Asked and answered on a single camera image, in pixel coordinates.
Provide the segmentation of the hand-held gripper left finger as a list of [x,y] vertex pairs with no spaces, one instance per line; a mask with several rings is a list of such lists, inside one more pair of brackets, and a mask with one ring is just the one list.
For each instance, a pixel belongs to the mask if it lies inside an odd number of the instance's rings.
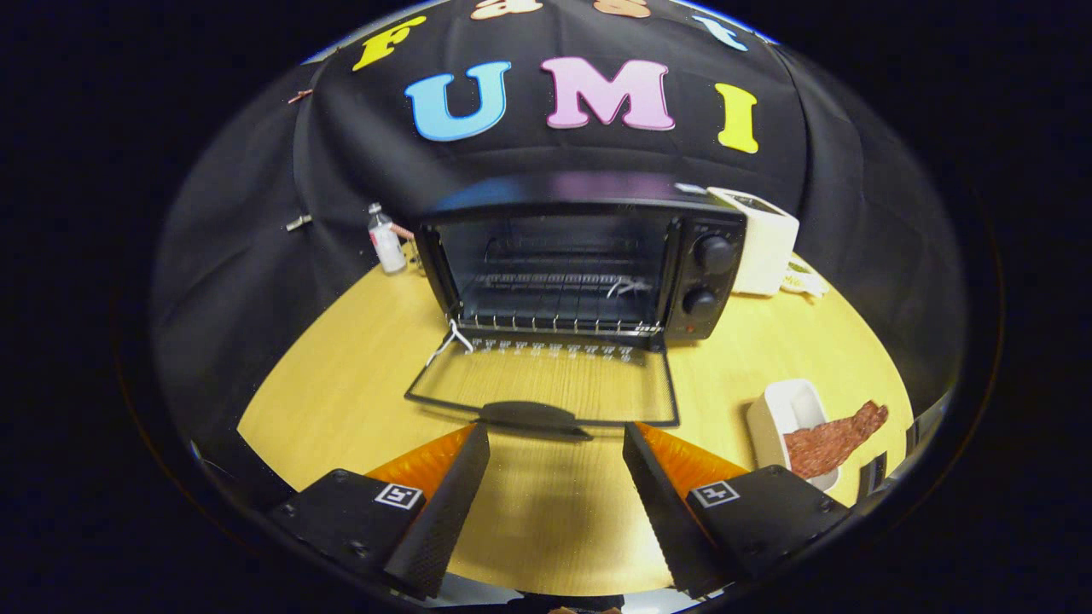
[[270,520],[339,571],[434,598],[489,458],[487,428],[468,424],[367,473],[334,469]]

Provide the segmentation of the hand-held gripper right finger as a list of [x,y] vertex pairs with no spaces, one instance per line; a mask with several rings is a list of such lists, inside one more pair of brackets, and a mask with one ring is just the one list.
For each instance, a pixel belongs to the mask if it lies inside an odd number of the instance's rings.
[[767,582],[850,516],[785,467],[741,469],[642,422],[624,425],[624,462],[672,586],[691,598]]

